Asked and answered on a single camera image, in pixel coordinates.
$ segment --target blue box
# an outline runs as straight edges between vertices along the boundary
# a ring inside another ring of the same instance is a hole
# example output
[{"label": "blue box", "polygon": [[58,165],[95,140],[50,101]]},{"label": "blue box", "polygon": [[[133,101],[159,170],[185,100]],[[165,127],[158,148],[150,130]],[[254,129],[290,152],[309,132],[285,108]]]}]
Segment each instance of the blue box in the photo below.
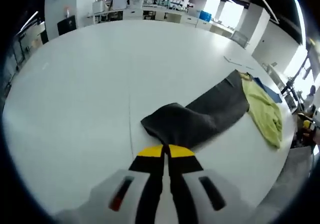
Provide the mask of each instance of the blue box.
[{"label": "blue box", "polygon": [[211,14],[209,14],[205,11],[201,11],[199,19],[209,22],[211,20]]}]

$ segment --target yellow towel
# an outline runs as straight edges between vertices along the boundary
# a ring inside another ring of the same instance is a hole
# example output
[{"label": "yellow towel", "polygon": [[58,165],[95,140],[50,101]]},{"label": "yellow towel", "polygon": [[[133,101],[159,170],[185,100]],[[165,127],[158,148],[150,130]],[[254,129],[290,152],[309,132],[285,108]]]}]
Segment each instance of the yellow towel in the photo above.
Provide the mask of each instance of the yellow towel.
[{"label": "yellow towel", "polygon": [[241,77],[243,91],[250,105],[249,115],[268,144],[280,148],[282,117],[279,107],[249,75],[241,73]]}]

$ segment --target person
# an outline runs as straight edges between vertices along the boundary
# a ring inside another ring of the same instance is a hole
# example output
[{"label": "person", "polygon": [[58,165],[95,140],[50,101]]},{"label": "person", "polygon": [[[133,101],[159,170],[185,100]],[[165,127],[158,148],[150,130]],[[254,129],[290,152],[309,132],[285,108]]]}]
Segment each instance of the person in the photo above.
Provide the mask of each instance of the person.
[{"label": "person", "polygon": [[312,102],[314,101],[315,93],[316,93],[316,87],[314,85],[312,85],[311,88],[310,88],[310,93],[303,100],[303,105],[305,107],[304,108],[305,110],[307,110],[311,106]]}]

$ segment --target white tabletop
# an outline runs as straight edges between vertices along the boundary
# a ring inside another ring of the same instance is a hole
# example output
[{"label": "white tabletop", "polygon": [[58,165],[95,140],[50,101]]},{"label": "white tabletop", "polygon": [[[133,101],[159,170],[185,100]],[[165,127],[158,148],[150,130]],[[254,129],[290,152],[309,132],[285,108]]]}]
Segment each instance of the white tabletop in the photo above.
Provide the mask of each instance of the white tabletop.
[{"label": "white tabletop", "polygon": [[[159,143],[141,126],[145,116],[168,103],[187,105],[234,69],[279,92],[246,50],[208,31],[134,20],[70,32],[41,47],[14,80],[3,113],[9,150],[49,213],[75,207],[140,150]],[[285,102],[279,107],[281,149],[269,147],[245,114],[194,150],[205,169],[237,186],[250,211],[274,184],[292,141],[290,110]],[[176,218],[170,196],[164,185],[157,223]]]}]

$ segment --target blue cloth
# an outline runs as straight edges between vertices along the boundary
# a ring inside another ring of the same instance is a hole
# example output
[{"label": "blue cloth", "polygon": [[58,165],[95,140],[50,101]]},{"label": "blue cloth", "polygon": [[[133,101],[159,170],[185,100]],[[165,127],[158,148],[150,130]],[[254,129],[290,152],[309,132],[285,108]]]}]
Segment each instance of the blue cloth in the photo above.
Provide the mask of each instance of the blue cloth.
[{"label": "blue cloth", "polygon": [[282,100],[275,91],[265,86],[259,78],[253,78],[254,81],[275,101],[276,103],[282,103]]}]

